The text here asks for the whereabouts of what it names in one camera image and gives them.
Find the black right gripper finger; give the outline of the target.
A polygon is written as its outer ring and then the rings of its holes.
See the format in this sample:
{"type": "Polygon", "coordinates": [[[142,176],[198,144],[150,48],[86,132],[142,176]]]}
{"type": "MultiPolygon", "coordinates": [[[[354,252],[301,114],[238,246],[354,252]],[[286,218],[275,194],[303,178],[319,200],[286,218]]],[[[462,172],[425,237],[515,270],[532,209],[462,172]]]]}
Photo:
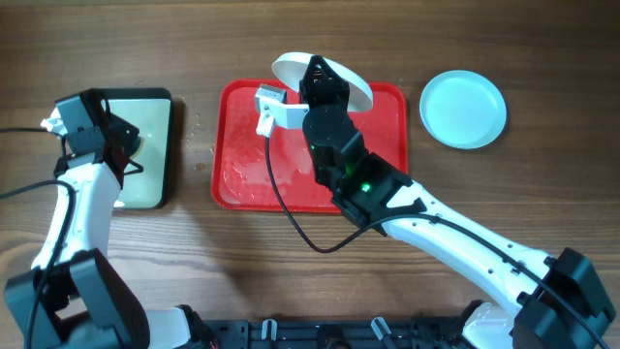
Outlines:
{"type": "Polygon", "coordinates": [[[348,95],[350,93],[349,84],[331,68],[322,56],[317,58],[317,88],[327,94],[348,95]]]}
{"type": "Polygon", "coordinates": [[[299,82],[299,91],[308,92],[315,87],[317,81],[323,77],[323,58],[320,55],[312,55],[309,59],[308,66],[299,82]]]}

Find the green yellow scrubbing sponge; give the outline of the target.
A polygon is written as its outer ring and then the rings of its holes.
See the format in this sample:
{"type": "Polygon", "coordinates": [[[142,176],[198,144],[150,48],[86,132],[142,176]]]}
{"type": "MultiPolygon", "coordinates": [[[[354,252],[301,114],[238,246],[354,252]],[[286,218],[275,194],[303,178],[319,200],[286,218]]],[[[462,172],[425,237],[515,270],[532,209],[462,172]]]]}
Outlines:
{"type": "Polygon", "coordinates": [[[142,147],[142,144],[143,144],[143,138],[136,137],[134,140],[132,140],[131,144],[126,149],[126,155],[129,158],[134,157],[139,152],[140,148],[142,147]]]}

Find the white plate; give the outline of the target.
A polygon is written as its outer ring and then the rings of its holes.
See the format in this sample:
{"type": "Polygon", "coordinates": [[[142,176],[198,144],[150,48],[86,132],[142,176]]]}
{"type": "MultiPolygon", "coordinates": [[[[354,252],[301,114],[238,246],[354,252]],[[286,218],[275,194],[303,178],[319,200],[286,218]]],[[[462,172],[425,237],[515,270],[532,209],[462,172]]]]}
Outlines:
{"type": "MultiPolygon", "coordinates": [[[[286,52],[271,65],[272,73],[291,90],[299,91],[299,82],[310,64],[312,53],[286,52]]],[[[350,86],[348,111],[370,111],[373,108],[373,92],[369,84],[357,73],[342,64],[325,58],[326,64],[350,86]]]]}

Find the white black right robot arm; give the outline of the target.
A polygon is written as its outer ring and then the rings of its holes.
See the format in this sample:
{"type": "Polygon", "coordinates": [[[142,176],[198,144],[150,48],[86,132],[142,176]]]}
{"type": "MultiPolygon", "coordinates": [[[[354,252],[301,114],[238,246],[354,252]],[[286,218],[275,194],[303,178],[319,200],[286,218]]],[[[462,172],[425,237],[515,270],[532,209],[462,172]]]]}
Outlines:
{"type": "Polygon", "coordinates": [[[320,55],[308,59],[299,81],[308,104],[302,132],[315,179],[361,232],[374,229],[411,244],[475,283],[503,310],[509,326],[477,334],[471,346],[604,348],[616,311],[591,261],[572,248],[553,257],[504,238],[433,197],[424,187],[367,149],[348,114],[350,85],[320,55]]]}

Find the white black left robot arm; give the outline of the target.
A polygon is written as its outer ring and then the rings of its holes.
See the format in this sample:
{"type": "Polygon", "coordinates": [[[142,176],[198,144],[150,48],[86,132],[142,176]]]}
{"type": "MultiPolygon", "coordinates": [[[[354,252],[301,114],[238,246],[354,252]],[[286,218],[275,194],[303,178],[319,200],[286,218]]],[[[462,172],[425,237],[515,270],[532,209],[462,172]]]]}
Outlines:
{"type": "Polygon", "coordinates": [[[61,142],[53,177],[57,202],[46,241],[29,271],[9,279],[5,301],[27,348],[191,348],[211,333],[187,305],[145,310],[110,264],[110,219],[144,139],[139,121],[162,114],[163,87],[90,88],[59,99],[40,131],[61,142]]]}

